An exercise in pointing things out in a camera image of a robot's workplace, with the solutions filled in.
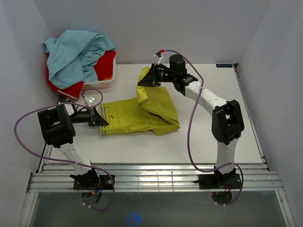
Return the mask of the yellow-green trousers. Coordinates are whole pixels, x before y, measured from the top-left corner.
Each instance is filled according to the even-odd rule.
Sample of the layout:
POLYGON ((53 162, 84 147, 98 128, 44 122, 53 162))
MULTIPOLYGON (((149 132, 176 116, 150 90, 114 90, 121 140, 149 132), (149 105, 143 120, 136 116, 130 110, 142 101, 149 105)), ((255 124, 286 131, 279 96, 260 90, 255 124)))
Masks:
POLYGON ((178 112, 166 87, 136 87, 137 97, 100 105, 108 122, 100 135, 152 131, 162 136, 180 128, 178 112))

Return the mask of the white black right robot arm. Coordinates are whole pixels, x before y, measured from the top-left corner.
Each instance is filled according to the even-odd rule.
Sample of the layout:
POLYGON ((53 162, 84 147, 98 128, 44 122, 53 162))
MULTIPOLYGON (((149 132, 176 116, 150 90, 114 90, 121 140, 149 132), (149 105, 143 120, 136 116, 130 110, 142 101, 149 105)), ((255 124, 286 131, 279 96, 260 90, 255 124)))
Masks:
POLYGON ((201 75, 190 75, 186 68, 187 58, 175 53, 169 57, 169 66, 160 62, 153 64, 138 85, 141 87, 159 87, 161 83, 172 83, 174 88, 187 98, 195 101, 211 116, 211 132, 217 141, 217 159, 214 168, 203 170, 193 165, 200 172, 195 183, 200 189, 231 189, 243 187, 243 173, 235 164, 235 150, 238 139, 244 131, 241 107, 236 100, 227 101, 203 86, 201 75))

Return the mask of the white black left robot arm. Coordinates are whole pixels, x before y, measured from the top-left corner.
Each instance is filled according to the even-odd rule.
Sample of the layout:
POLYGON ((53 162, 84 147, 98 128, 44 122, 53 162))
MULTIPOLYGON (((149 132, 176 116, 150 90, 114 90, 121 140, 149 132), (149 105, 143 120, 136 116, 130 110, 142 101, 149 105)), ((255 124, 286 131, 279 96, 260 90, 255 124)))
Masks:
POLYGON ((101 179, 91 162, 76 151, 73 138, 76 136, 74 124, 86 123, 89 127, 108 126, 109 123, 97 112, 96 108, 77 109, 74 102, 60 104, 54 108, 37 113, 43 138, 47 145, 61 151, 74 168, 70 177, 81 189, 96 189, 101 179))

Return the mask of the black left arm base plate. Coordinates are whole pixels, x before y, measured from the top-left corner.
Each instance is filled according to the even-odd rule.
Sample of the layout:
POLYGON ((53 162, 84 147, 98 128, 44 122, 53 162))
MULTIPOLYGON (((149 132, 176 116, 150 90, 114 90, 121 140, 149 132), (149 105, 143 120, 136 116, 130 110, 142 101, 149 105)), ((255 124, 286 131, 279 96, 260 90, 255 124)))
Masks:
POLYGON ((88 187, 88 186, 81 186, 76 180, 73 183, 74 190, 113 190, 113 183, 115 183, 116 176, 111 175, 110 178, 108 175, 99 175, 99 183, 97 186, 88 187))

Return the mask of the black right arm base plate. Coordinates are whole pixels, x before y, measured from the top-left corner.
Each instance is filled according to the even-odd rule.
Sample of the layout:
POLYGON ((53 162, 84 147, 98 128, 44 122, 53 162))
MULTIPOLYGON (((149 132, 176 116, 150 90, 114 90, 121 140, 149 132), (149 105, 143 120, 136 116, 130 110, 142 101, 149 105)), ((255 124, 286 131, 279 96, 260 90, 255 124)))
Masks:
POLYGON ((199 189, 240 189, 242 181, 239 174, 228 177, 219 177, 212 175, 198 175, 194 181, 198 184, 199 189))

